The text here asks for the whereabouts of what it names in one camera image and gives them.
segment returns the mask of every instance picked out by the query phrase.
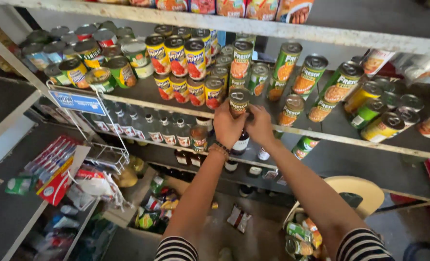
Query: green can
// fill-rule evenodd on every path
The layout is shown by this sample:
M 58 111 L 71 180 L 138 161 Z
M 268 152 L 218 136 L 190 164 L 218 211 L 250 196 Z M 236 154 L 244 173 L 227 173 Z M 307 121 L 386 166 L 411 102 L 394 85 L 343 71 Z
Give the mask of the green can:
M 282 44 L 273 71 L 273 77 L 280 81 L 287 81 L 294 71 L 301 52 L 302 45 L 299 43 Z
M 128 89 L 136 84 L 136 76 L 126 57 L 115 56 L 106 62 L 105 67 L 110 69 L 111 74 L 121 88 Z
M 297 144 L 294 146 L 292 153 L 299 159 L 302 160 L 307 156 L 313 148 L 320 142 L 320 139 L 312 138 L 308 136 L 302 136 Z
M 229 89 L 246 88 L 247 75 L 244 78 L 236 79 L 231 74 L 229 76 Z
M 284 89 L 286 88 L 286 81 L 276 80 L 274 77 L 270 78 L 270 86 L 268 86 L 268 92 L 266 97 L 272 102 L 277 102 L 283 95 Z
M 252 66 L 249 85 L 247 86 L 251 95 L 260 96 L 262 94 L 269 71 L 265 63 L 256 63 Z
M 385 112 L 387 106 L 378 98 L 370 98 L 351 116 L 350 123 L 356 129 L 362 129 L 372 119 Z
M 319 96 L 327 103 L 338 103 L 347 96 L 365 74 L 363 67 L 352 61 L 343 62 L 328 80 Z

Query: bottle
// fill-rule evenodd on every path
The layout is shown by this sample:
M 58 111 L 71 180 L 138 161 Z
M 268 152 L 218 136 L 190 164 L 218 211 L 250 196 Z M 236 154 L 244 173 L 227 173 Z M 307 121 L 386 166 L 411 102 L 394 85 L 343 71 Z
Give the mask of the bottle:
M 177 157 L 178 163 L 186 166 L 191 165 L 191 160 L 189 160 L 189 152 L 176 149 L 174 153 L 175 157 Z
M 213 126 L 213 120 L 210 119 L 210 118 L 196 117 L 195 118 L 195 122 L 198 125 L 207 127 L 207 131 L 208 131 L 208 136 L 209 137 L 212 136 L 213 133 L 215 132 L 214 131 L 214 126 Z
M 253 191 L 254 188 L 252 186 L 239 185 L 239 195 L 241 195 L 241 197 L 248 197 Z
M 229 173 L 233 173 L 238 167 L 238 163 L 232 160 L 228 160 L 225 162 L 225 169 Z
M 157 121 L 154 120 L 154 117 L 152 116 L 152 114 L 146 115 L 146 121 L 147 121 L 146 129 L 150 135 L 150 138 L 154 142 L 164 141 L 164 138 L 162 137 L 162 134 L 160 133 L 161 129 L 162 129 L 162 125 L 160 125 Z
M 242 134 L 239 137 L 238 141 L 236 141 L 235 145 L 233 145 L 233 148 L 231 149 L 231 154 L 240 156 L 246 152 L 247 144 L 249 143 L 249 134 L 242 130 Z
M 146 122 L 142 116 L 139 115 L 137 106 L 130 105 L 131 127 L 136 132 L 136 137 L 139 139 L 150 139 L 148 132 L 145 130 Z
M 201 167 L 202 163 L 204 162 L 205 156 L 201 154 L 195 154 L 191 153 L 189 155 L 189 158 L 191 159 L 191 163 L 196 167 Z
M 128 137 L 134 137 L 137 135 L 137 132 L 134 130 L 132 126 L 133 120 L 131 119 L 131 106 L 129 104 L 126 105 L 125 111 L 121 109 L 119 113 L 117 113 L 118 121 L 120 127 L 122 127 L 123 131 Z
M 181 147 L 191 146 L 191 128 L 184 123 L 183 119 L 177 120 L 177 138 Z
M 176 145 L 177 137 L 175 136 L 175 128 L 172 124 L 168 122 L 167 117 L 163 117 L 160 119 L 162 123 L 162 136 L 164 136 L 165 143 L 168 145 Z
M 107 126 L 109 127 L 110 131 L 113 133 L 123 134 L 123 129 L 120 127 L 120 124 L 118 123 L 119 117 L 117 113 L 112 113 L 112 110 L 110 107 L 115 106 L 115 104 L 111 104 L 109 106 L 106 105 L 107 114 L 110 116 L 110 119 L 112 119 L 112 122 L 110 122 L 109 117 L 106 115 L 104 118 L 106 119 Z
M 261 173 L 262 173 L 262 168 L 252 166 L 250 167 L 249 172 L 247 173 L 247 176 L 251 178 L 258 178 L 258 176 L 260 176 Z

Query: shelf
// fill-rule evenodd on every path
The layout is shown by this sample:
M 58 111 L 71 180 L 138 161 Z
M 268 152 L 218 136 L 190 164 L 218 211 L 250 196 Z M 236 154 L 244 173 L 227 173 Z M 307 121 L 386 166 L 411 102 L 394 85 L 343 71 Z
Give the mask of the shelf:
M 403 0 L 315 1 L 306 25 L 168 12 L 67 0 L 0 0 L 0 4 L 174 26 L 211 28 L 387 51 L 430 54 L 430 10 Z
M 79 238 L 81 237 L 81 234 L 85 230 L 86 225 L 88 224 L 89 220 L 93 216 L 94 211 L 96 210 L 96 207 L 98 206 L 100 200 L 96 200 L 93 205 L 89 206 L 88 211 L 82 211 L 78 214 L 78 220 L 83 220 L 81 227 L 78 230 L 78 234 L 76 234 L 75 239 L 72 242 L 72 245 L 68 249 L 67 253 L 65 254 L 65 257 L 63 261 L 67 261 L 70 257 L 70 254 L 72 253 L 73 249 L 75 248 L 75 245 L 77 244 Z
M 18 176 L 29 161 L 61 134 L 80 137 L 76 130 L 41 124 L 0 163 L 0 178 L 5 181 L 0 185 L 0 260 L 8 261 L 12 257 L 48 205 L 34 192 L 23 196 L 5 193 L 7 181 Z
M 25 81 L 0 78 L 0 136 L 41 96 Z

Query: liquor bottle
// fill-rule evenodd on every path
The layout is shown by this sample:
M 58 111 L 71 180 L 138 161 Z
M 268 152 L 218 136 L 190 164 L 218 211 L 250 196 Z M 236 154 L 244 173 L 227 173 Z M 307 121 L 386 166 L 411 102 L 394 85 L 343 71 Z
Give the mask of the liquor bottle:
M 240 156 L 246 152 L 247 144 L 249 143 L 249 134 L 242 130 L 242 134 L 239 137 L 238 141 L 236 141 L 235 145 L 233 145 L 233 148 L 231 149 L 231 154 Z
M 120 127 L 120 124 L 118 123 L 119 121 L 119 117 L 117 115 L 117 113 L 112 112 L 112 110 L 110 109 L 112 106 L 115 106 L 115 103 L 110 104 L 110 105 L 106 105 L 106 110 L 107 110 L 107 114 L 110 116 L 110 119 L 112 119 L 112 122 L 110 122 L 109 117 L 106 115 L 105 119 L 106 119 L 106 123 L 107 126 L 109 127 L 110 131 L 113 133 L 117 133 L 118 134 L 123 134 L 123 129 Z
M 162 123 L 162 136 L 164 136 L 165 143 L 168 145 L 176 145 L 177 137 L 173 125 L 168 122 L 167 117 L 161 118 L 160 122 Z
M 249 172 L 247 173 L 247 176 L 251 178 L 258 178 L 258 176 L 260 176 L 261 173 L 262 173 L 262 168 L 252 166 L 250 167 Z
M 180 146 L 191 146 L 191 128 L 184 123 L 183 119 L 177 120 L 177 138 Z
M 241 195 L 241 197 L 248 197 L 254 190 L 255 189 L 252 186 L 239 185 L 239 195 Z
M 225 169 L 229 173 L 233 173 L 238 167 L 238 163 L 232 160 L 228 160 L 225 162 Z
M 207 127 L 208 136 L 212 136 L 214 133 L 214 126 L 213 126 L 213 120 L 210 118 L 204 118 L 204 117 L 196 117 L 195 121 L 198 125 Z
M 175 153 L 175 157 L 177 157 L 178 163 L 186 166 L 191 165 L 191 160 L 189 159 L 189 152 L 177 149 L 175 150 L 174 153 Z
M 150 139 L 149 134 L 145 130 L 146 122 L 144 118 L 139 115 L 138 107 L 130 105 L 129 112 L 131 118 L 131 127 L 136 132 L 136 137 L 139 139 Z
M 161 134 L 162 125 L 159 124 L 159 122 L 154 120 L 154 117 L 152 116 L 152 114 L 146 115 L 146 121 L 147 121 L 146 129 L 150 135 L 150 138 L 154 142 L 164 141 L 164 138 L 162 137 L 162 134 Z
M 195 153 L 191 153 L 189 155 L 189 158 L 191 159 L 191 163 L 196 166 L 196 167 L 201 167 L 202 163 L 205 160 L 205 156 L 201 155 L 201 154 L 195 154 Z

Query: tin can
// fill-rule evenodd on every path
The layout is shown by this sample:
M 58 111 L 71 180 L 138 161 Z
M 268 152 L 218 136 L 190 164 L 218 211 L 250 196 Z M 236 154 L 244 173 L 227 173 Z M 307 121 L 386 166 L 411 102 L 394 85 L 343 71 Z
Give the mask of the tin can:
M 228 68 L 223 65 L 213 65 L 211 70 L 211 75 L 217 76 L 223 82 L 223 93 L 222 96 L 225 97 L 226 90 L 228 89 Z
M 351 61 L 343 62 L 328 80 L 319 96 L 327 103 L 338 103 L 347 92 L 357 85 L 363 76 L 363 68 Z
M 157 0 L 157 9 L 160 10 L 187 12 L 188 8 L 188 0 Z
M 218 44 L 218 31 L 211 29 L 210 30 L 210 49 L 212 51 L 212 56 L 214 56 L 220 51 L 219 46 L 220 45 Z
M 350 118 L 352 127 L 362 129 L 376 116 L 387 110 L 386 105 L 378 98 L 369 98 L 357 108 Z
M 158 74 L 168 74 L 171 71 L 170 60 L 164 49 L 165 37 L 162 35 L 151 35 L 144 41 L 150 61 Z
M 158 33 L 165 38 L 171 36 L 173 34 L 173 26 L 169 25 L 156 25 L 154 27 L 154 33 Z
M 166 101 L 173 99 L 175 95 L 173 94 L 173 88 L 170 84 L 170 74 L 158 74 L 155 72 L 154 80 L 157 84 L 160 97 Z
M 184 41 L 191 38 L 191 28 L 189 27 L 173 27 L 173 35 L 183 37 Z
M 191 13 L 214 15 L 215 0 L 191 0 Z
M 49 34 L 55 41 L 60 41 L 62 35 L 66 34 L 68 32 L 70 32 L 70 29 L 68 27 L 61 26 L 61 27 L 52 28 L 51 31 L 49 32 Z
M 95 24 L 86 24 L 78 27 L 75 30 L 76 37 L 78 37 L 79 41 L 83 41 L 85 39 L 90 39 L 93 37 L 93 33 L 96 32 L 98 28 Z
M 248 0 L 246 17 L 260 21 L 273 21 L 278 9 L 278 0 Z
M 65 59 L 79 57 L 79 55 L 75 52 L 75 45 L 76 44 L 68 44 L 65 46 L 64 50 L 62 51 Z
M 311 107 L 308 118 L 313 122 L 322 122 L 337 104 L 331 104 L 323 101 L 321 98 Z
M 310 151 L 313 150 L 313 148 L 316 147 L 316 145 L 318 145 L 320 140 L 321 139 L 318 139 L 318 138 L 302 136 L 291 152 L 299 160 L 302 160 L 303 158 L 305 158 L 305 156 L 307 156 L 310 153 Z
M 256 63 L 252 66 L 252 72 L 247 86 L 250 94 L 255 96 L 260 96 L 260 94 L 262 94 L 269 72 L 270 70 L 265 63 Z
M 133 29 L 131 29 L 131 27 L 119 27 L 115 31 L 115 35 L 117 36 L 118 39 L 122 39 L 125 37 L 135 38 Z
M 344 105 L 344 109 L 348 113 L 353 113 L 361 107 L 369 98 L 379 98 L 383 90 L 377 82 L 365 82 L 362 87 L 356 91 Z
M 28 43 L 40 43 L 40 44 L 49 44 L 52 42 L 51 36 L 48 31 L 39 29 L 32 31 L 27 36 Z
M 104 62 L 101 48 L 93 39 L 87 39 L 75 44 L 73 50 L 79 54 L 88 68 L 97 68 Z
M 305 57 L 305 61 L 300 68 L 292 92 L 299 94 L 306 100 L 313 88 L 320 80 L 324 70 L 328 66 L 328 60 L 319 54 L 311 54 Z
M 385 112 L 381 117 L 366 126 L 360 135 L 367 141 L 380 143 L 404 127 L 405 123 L 397 114 Z
M 172 85 L 173 94 L 178 103 L 187 103 L 189 101 L 189 90 L 186 77 L 177 77 L 170 75 L 170 84 Z
M 284 89 L 286 88 L 287 82 L 282 82 L 276 80 L 274 77 L 270 78 L 270 86 L 268 86 L 268 90 L 266 93 L 266 97 L 268 100 L 272 102 L 277 102 L 280 100 L 283 95 Z
M 109 29 L 110 31 L 115 33 L 115 31 L 117 31 L 117 26 L 114 24 L 113 21 L 107 20 L 101 23 L 99 29 Z
M 74 31 L 64 33 L 61 36 L 61 41 L 65 42 L 66 44 L 76 44 L 79 42 L 78 36 L 76 36 Z
M 62 71 L 59 70 L 58 64 L 49 64 L 48 67 L 44 69 L 44 74 L 46 74 L 55 85 L 68 86 L 72 84 L 67 76 L 62 74 Z
M 135 75 L 140 79 L 147 78 L 154 73 L 154 67 L 152 66 L 151 63 L 149 63 L 144 67 L 131 67 L 131 68 L 134 69 Z
M 386 104 L 388 110 L 393 110 L 402 103 L 400 96 L 392 92 L 383 92 L 379 98 L 382 103 Z
M 372 49 L 363 60 L 363 68 L 368 78 L 373 77 L 394 56 L 394 51 Z
M 31 43 L 22 49 L 23 55 L 40 71 L 44 71 L 50 63 L 43 49 L 44 44 L 41 43 Z
M 217 76 L 208 76 L 204 85 L 205 101 L 209 109 L 215 110 L 222 103 L 223 82 Z
M 116 56 L 108 60 L 105 67 L 110 69 L 111 74 L 115 80 L 117 80 L 117 84 L 121 88 L 127 89 L 136 84 L 136 77 L 133 74 L 133 70 L 131 69 L 131 65 L 127 58 Z
M 232 89 L 229 92 L 229 111 L 233 118 L 246 113 L 249 106 L 250 93 L 246 89 Z
M 248 81 L 247 75 L 242 79 L 236 79 L 232 75 L 229 78 L 229 89 L 245 89 Z
M 412 94 L 404 94 L 400 97 L 401 105 L 413 108 L 416 112 L 424 108 L 423 101 Z
M 314 0 L 283 0 L 279 3 L 276 21 L 288 24 L 304 24 Z
M 228 55 L 220 55 L 216 58 L 216 65 L 224 65 L 228 68 L 231 68 L 231 63 L 233 62 L 233 57 Z
M 233 52 L 234 52 L 234 48 L 232 44 L 227 44 L 225 46 L 222 47 L 222 50 L 220 51 L 221 55 L 227 55 L 230 57 L 233 57 Z
M 117 43 L 117 36 L 115 36 L 115 33 L 106 28 L 102 28 L 94 32 L 93 38 L 102 48 L 109 47 Z
M 397 134 L 401 133 L 402 131 L 420 122 L 420 115 L 417 113 L 415 109 L 411 107 L 407 107 L 407 106 L 398 107 L 394 111 L 394 113 L 397 114 L 397 116 L 399 116 L 403 120 L 403 122 L 405 123 L 405 127 L 402 130 L 396 132 L 395 134 L 392 134 L 392 136 L 390 136 L 389 138 L 397 136 Z
M 109 68 L 98 67 L 86 73 L 86 82 L 96 92 L 108 93 L 117 87 L 117 81 L 110 73 Z
M 64 57 L 64 49 L 66 44 L 62 41 L 54 41 L 45 45 L 43 48 L 43 52 L 47 55 L 49 60 L 53 63 L 60 63 L 65 59 Z
M 115 56 L 122 56 L 122 50 L 119 45 L 111 45 L 102 48 L 102 55 L 106 62 Z
M 130 61 L 131 67 L 145 67 L 151 64 L 151 58 L 149 57 L 146 44 L 143 40 L 129 39 L 121 46 L 121 50 Z
M 86 82 L 86 73 L 88 70 L 81 62 L 79 57 L 67 59 L 59 64 L 59 70 L 67 76 L 70 82 L 77 88 L 87 89 L 89 84 Z
M 201 39 L 191 38 L 184 44 L 189 77 L 193 80 L 204 79 L 207 74 L 204 52 L 204 42 Z
M 246 40 L 235 40 L 233 43 L 233 62 L 231 63 L 231 76 L 237 79 L 247 75 L 252 59 L 253 44 Z
M 170 60 L 172 73 L 177 77 L 186 76 L 188 74 L 188 64 L 184 54 L 184 39 L 181 36 L 172 35 L 167 37 L 164 46 Z
M 294 71 L 301 52 L 302 45 L 299 43 L 282 44 L 273 71 L 273 77 L 280 81 L 287 81 Z
M 204 80 L 193 80 L 188 78 L 189 99 L 194 106 L 202 106 L 205 104 Z
M 278 116 L 278 125 L 292 127 L 300 113 L 304 111 L 305 100 L 298 94 L 290 94 L 286 97 L 286 104 Z
M 204 42 L 204 55 L 205 64 L 209 66 L 212 64 L 212 45 L 211 45 L 211 34 L 209 29 L 192 29 L 192 38 L 199 38 Z

